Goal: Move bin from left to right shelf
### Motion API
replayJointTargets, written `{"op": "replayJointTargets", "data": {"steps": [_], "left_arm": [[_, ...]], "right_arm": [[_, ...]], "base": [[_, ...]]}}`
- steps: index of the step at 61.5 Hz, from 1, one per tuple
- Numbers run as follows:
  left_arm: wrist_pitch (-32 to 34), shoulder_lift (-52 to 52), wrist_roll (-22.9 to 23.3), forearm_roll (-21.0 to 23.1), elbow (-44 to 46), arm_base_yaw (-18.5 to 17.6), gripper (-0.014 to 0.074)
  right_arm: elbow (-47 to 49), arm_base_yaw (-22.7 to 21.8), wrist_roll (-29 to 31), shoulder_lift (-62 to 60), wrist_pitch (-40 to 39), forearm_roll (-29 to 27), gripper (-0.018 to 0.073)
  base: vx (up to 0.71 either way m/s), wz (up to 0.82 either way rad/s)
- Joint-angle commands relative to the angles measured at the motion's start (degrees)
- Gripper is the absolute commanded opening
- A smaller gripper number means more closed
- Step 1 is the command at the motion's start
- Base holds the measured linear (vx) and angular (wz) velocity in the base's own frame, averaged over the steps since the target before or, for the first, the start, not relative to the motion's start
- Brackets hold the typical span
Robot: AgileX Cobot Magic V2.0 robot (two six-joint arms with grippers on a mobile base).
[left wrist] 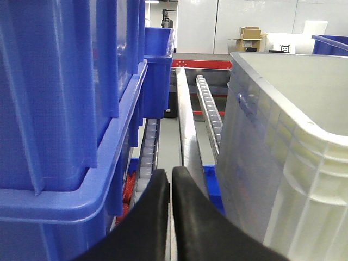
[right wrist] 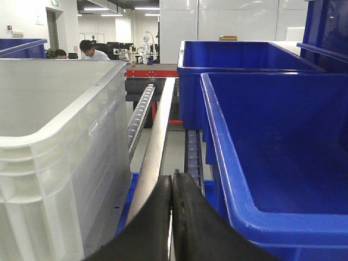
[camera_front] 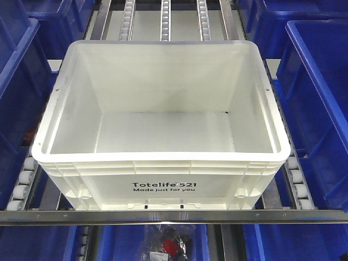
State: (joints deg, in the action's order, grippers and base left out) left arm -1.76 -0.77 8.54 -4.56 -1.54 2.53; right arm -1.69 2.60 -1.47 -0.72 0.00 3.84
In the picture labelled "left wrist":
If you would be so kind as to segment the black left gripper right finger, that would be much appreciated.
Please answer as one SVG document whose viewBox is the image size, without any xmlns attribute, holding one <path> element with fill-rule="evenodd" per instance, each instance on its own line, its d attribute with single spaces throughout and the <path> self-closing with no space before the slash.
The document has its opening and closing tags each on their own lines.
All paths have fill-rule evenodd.
<svg viewBox="0 0 348 261">
<path fill-rule="evenodd" d="M 173 168 L 172 196 L 179 260 L 286 260 L 229 222 L 186 167 Z"/>
</svg>

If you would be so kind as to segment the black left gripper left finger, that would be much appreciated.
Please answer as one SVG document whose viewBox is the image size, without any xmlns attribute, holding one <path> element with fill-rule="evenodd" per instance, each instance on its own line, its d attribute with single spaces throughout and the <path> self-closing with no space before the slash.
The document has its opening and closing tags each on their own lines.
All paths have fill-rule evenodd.
<svg viewBox="0 0 348 261">
<path fill-rule="evenodd" d="M 123 221 L 75 260 L 164 260 L 168 208 L 169 183 L 157 169 Z"/>
</svg>

